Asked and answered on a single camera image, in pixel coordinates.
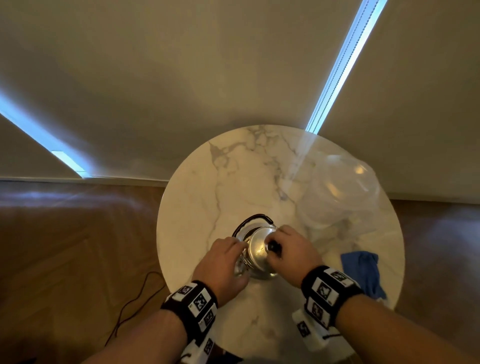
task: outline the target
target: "beige wall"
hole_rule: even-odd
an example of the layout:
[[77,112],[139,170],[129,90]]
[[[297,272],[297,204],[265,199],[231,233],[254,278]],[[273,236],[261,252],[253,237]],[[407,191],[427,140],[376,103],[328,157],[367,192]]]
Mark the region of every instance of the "beige wall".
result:
[[168,179],[227,130],[304,128],[359,5],[2,1],[0,87],[91,174]]
[[389,0],[320,135],[395,196],[480,202],[480,2]]
[[79,179],[78,174],[0,115],[0,179]]

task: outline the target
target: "metal kettle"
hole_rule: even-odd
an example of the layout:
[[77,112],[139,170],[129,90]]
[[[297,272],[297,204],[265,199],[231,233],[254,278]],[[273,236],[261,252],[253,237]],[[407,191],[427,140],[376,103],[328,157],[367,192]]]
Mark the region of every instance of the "metal kettle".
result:
[[282,246],[274,240],[265,244],[267,235],[276,230],[273,220],[264,214],[250,216],[235,229],[232,236],[248,244],[235,265],[235,274],[249,271],[251,277],[257,279],[271,279],[277,275],[266,258],[269,251],[280,256]]

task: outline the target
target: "wooden floor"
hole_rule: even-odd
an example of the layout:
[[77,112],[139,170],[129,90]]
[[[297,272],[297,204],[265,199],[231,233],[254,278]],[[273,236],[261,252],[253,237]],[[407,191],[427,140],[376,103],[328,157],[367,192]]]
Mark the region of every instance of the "wooden floor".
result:
[[[0,182],[0,362],[77,363],[160,271],[162,188]],[[397,311],[480,358],[480,206],[394,201],[406,242]],[[149,277],[133,313],[163,286]],[[157,310],[165,288],[119,335]]]

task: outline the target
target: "white marble table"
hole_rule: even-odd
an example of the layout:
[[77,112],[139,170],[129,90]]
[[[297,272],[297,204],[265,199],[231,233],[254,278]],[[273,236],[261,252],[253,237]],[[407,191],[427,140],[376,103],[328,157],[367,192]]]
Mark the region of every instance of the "white marble table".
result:
[[[163,194],[157,221],[157,251],[170,291],[189,280],[216,238],[231,236],[248,216],[271,217],[309,237],[327,265],[341,269],[340,254],[367,250],[379,255],[381,285],[394,308],[402,288],[405,252],[390,201],[380,193],[378,229],[351,237],[341,225],[324,231],[306,228],[296,217],[317,151],[347,154],[334,143],[286,126],[260,125],[221,134],[193,151],[178,167]],[[342,338],[322,352],[309,353],[291,314],[304,303],[300,292],[280,277],[251,280],[220,309],[214,324],[219,346],[242,358],[328,363],[350,356]]]

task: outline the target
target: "blue cloth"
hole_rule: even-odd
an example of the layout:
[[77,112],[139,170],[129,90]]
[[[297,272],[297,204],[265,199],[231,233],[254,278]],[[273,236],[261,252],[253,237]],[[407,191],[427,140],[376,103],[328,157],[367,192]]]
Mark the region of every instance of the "blue cloth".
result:
[[340,256],[343,271],[352,277],[367,296],[386,299],[385,291],[380,287],[380,272],[378,271],[378,255],[370,252],[352,252]]

